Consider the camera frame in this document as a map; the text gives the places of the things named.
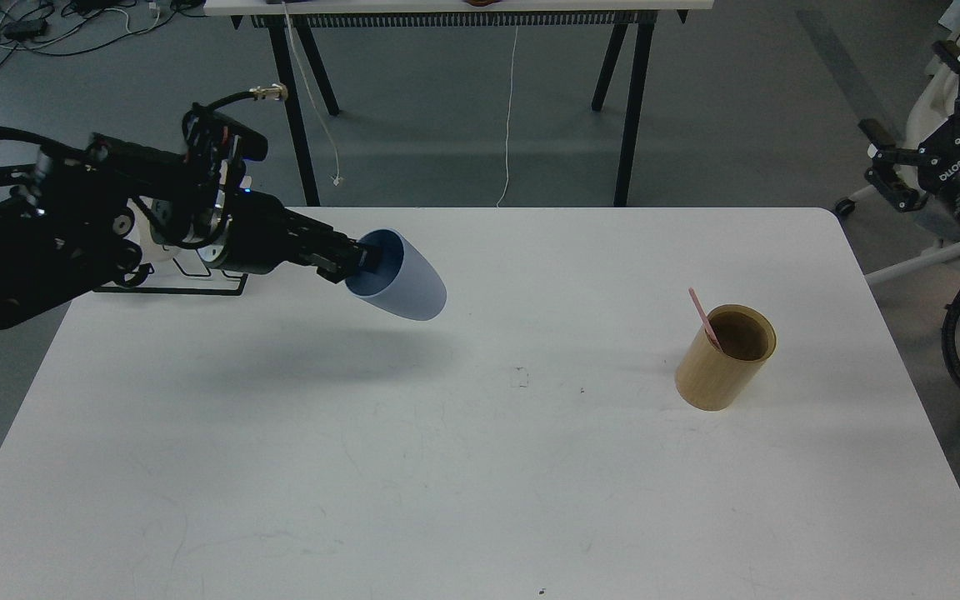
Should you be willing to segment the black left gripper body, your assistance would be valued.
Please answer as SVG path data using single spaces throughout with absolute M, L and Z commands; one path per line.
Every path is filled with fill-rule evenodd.
M 286 209 L 263 192 L 237 195 L 222 236 L 211 244 L 211 266 L 236 273 L 268 274 L 283 262 L 313 266 L 313 251 L 334 228 Z

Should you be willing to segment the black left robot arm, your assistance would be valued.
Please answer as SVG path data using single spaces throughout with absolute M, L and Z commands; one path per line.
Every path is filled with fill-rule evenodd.
M 269 143 L 222 108 L 288 95 L 275 83 L 195 102 L 180 153 L 106 134 L 75 148 L 0 126 L 0 142 L 37 148 L 27 166 L 0 167 L 0 330 L 108 283 L 140 283 L 149 258 L 129 234 L 141 222 L 155 243 L 197 252 L 212 270 L 263 276 L 296 263 L 331 283 L 376 273 L 388 250 L 243 186 Z

